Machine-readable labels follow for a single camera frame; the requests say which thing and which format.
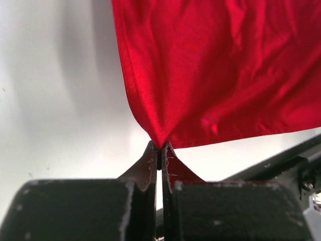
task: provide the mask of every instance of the red satin cloth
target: red satin cloth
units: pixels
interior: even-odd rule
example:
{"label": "red satin cloth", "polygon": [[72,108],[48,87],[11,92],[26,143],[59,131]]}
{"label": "red satin cloth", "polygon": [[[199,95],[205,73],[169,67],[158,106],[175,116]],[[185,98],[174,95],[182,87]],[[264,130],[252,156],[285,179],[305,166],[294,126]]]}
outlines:
{"label": "red satin cloth", "polygon": [[321,126],[320,0],[113,0],[130,108],[160,148]]}

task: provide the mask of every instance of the red fabric edge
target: red fabric edge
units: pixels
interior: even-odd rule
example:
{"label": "red fabric edge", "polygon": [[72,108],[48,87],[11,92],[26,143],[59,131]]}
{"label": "red fabric edge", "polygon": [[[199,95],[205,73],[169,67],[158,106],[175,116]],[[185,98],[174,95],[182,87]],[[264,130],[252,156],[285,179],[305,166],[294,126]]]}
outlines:
{"label": "red fabric edge", "polygon": [[[121,63],[124,82],[125,82],[126,95],[127,95],[129,107],[133,113],[134,118],[136,119],[138,124],[146,131],[146,129],[143,126],[148,125],[148,120],[142,120],[136,117],[136,114],[139,111],[139,106],[136,104],[137,102],[135,101],[135,99],[131,97],[131,94],[133,94],[135,98],[137,99],[139,98],[139,96],[136,95],[137,93],[136,86],[135,86],[136,77],[134,75],[133,65],[132,65],[132,61],[128,50],[127,38],[124,31],[123,15],[122,15],[120,2],[121,0],[112,0],[116,37],[118,42],[118,51],[119,51],[120,63]],[[319,123],[306,124],[302,126],[295,126],[295,127],[291,126],[288,128],[283,128],[282,130],[274,130],[274,131],[268,130],[264,132],[253,131],[253,132],[246,132],[242,134],[230,133],[228,135],[224,135],[223,137],[219,136],[215,138],[203,138],[203,139],[192,140],[188,142],[172,142],[171,144],[174,149],[197,147],[197,146],[205,146],[205,145],[210,145],[215,143],[234,141],[238,139],[245,139],[245,138],[251,138],[251,137],[275,135],[275,134],[283,134],[283,133],[293,133],[293,132],[298,132],[303,130],[314,129],[318,127],[320,127]],[[151,139],[154,141],[155,145],[158,148],[161,148],[162,146],[160,145],[160,143],[156,142],[157,140],[156,136],[151,136],[152,133],[148,133],[148,134],[151,137]]]}

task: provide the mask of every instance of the black metal bar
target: black metal bar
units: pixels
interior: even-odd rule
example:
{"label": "black metal bar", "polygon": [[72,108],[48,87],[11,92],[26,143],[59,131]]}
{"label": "black metal bar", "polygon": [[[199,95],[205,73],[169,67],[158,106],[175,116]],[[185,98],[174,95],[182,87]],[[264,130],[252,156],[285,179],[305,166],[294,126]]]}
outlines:
{"label": "black metal bar", "polygon": [[237,173],[225,181],[277,181],[295,195],[302,211],[309,207],[309,196],[318,192],[320,179],[321,135],[279,153],[253,167]]}
{"label": "black metal bar", "polygon": [[299,145],[292,147],[284,152],[281,152],[267,160],[252,166],[244,171],[241,171],[229,178],[228,180],[271,180],[274,177],[282,174],[282,172],[306,161],[305,157],[299,156],[321,144],[321,135],[315,136]]}

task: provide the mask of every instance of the white wall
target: white wall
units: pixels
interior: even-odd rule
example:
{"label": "white wall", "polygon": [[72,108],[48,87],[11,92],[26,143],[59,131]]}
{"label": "white wall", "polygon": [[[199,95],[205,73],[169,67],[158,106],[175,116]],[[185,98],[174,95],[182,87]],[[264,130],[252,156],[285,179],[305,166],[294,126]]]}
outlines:
{"label": "white wall", "polygon": [[[205,180],[220,180],[316,132],[177,155]],[[148,141],[126,100],[109,1],[0,0],[0,222],[26,181],[115,178]]]}

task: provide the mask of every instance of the screw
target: screw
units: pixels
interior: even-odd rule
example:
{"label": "screw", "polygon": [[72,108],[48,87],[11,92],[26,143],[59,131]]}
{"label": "screw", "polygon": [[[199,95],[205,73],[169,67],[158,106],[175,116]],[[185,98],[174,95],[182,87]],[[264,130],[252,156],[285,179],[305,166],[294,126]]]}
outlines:
{"label": "screw", "polygon": [[312,183],[305,183],[305,187],[307,187],[309,190],[312,190],[314,188]]}

